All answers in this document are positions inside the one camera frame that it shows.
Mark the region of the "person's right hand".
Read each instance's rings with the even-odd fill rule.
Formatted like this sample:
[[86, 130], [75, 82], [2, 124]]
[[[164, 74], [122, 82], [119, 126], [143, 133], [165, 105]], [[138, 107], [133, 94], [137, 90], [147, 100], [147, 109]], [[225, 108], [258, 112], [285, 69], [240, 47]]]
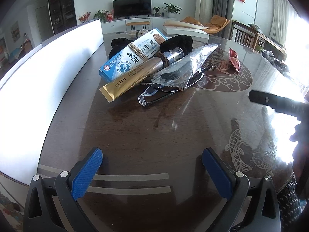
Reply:
[[295, 126], [295, 133], [290, 137], [290, 141], [297, 142], [293, 152], [293, 171], [302, 171], [308, 157], [308, 125], [301, 122]]

